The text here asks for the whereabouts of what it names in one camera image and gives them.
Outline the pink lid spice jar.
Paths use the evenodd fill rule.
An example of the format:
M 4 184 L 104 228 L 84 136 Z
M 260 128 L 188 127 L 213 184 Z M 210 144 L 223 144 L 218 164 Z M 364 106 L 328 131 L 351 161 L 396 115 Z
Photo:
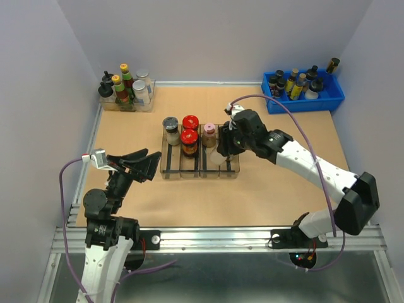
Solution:
M 203 126 L 202 144 L 207 148 L 212 148 L 216 145 L 216 126 L 214 123 L 206 123 Z

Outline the yellow lid spice jar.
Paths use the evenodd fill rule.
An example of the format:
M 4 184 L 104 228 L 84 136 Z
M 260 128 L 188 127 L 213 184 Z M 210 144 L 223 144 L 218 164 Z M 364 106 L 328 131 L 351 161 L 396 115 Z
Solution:
M 210 161 L 215 164 L 216 166 L 221 166 L 226 160 L 227 157 L 221 155 L 218 151 L 217 148 L 214 147 L 210 153 L 209 156 Z

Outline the white powder jar black lid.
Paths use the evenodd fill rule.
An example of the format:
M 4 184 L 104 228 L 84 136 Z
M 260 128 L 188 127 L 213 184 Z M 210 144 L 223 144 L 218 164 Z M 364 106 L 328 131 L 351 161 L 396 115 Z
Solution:
M 171 146 L 177 146 L 181 143 L 179 133 L 179 122 L 176 117 L 166 117 L 162 123 L 167 143 Z

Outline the red lid sauce jar front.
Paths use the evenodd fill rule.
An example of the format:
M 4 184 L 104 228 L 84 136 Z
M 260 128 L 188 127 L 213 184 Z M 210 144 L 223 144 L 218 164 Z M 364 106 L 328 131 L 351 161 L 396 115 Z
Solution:
M 182 153 L 186 157 L 195 157 L 198 153 L 199 134 L 193 129 L 181 133 Z

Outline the red lid sauce jar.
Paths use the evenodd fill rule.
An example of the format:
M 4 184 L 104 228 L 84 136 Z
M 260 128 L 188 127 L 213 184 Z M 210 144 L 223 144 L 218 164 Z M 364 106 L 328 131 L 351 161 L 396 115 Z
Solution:
M 191 129 L 193 131 L 199 131 L 199 119 L 195 115 L 187 115 L 182 119 L 183 130 Z
M 181 133 L 182 153 L 186 157 L 195 157 L 198 153 L 199 134 L 193 129 Z

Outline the red lid sauce jar back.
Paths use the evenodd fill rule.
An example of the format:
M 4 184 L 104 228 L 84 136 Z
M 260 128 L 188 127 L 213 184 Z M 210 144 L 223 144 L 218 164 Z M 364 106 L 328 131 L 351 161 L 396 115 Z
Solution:
M 195 115 L 187 115 L 182 119 L 183 130 L 191 129 L 193 131 L 199 131 L 199 119 Z

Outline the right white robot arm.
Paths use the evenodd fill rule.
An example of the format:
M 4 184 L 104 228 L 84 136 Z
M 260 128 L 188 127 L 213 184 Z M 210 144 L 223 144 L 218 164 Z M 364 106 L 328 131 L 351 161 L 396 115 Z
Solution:
M 375 177 L 343 170 L 304 148 L 279 129 L 267 130 L 258 113 L 240 105 L 225 109 L 230 120 L 218 130 L 218 145 L 211 159 L 220 165 L 245 151 L 288 169 L 320 189 L 336 203 L 323 211 L 304 213 L 290 229 L 291 241 L 305 246 L 313 238 L 337 227 L 349 235 L 359 235 L 379 209 Z

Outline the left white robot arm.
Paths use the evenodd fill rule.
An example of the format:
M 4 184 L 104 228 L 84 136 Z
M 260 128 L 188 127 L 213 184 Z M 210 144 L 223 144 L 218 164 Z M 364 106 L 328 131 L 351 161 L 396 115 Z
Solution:
M 82 155 L 83 162 L 109 176 L 105 189 L 91 189 L 83 197 L 85 264 L 77 302 L 112 301 L 129 250 L 140 243 L 141 235 L 136 219 L 119 217 L 117 212 L 133 182 L 154 178 L 161 156 L 146 148 L 123 156 L 108 155 L 103 149 Z

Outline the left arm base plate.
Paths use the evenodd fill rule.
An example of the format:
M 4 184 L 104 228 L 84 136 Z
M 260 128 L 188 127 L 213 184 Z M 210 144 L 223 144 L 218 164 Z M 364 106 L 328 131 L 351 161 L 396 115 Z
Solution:
M 158 251 L 160 249 L 161 231 L 157 229 L 141 229 L 139 235 L 135 238 L 131 251 L 141 251 L 145 244 L 147 251 Z

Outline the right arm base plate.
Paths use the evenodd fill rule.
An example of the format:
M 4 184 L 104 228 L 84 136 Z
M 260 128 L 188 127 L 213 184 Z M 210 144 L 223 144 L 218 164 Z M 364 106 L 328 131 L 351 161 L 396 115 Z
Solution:
M 318 237 L 308 238 L 298 228 L 273 229 L 270 236 L 273 249 L 303 249 L 313 247 L 327 248 L 328 241 L 322 242 Z

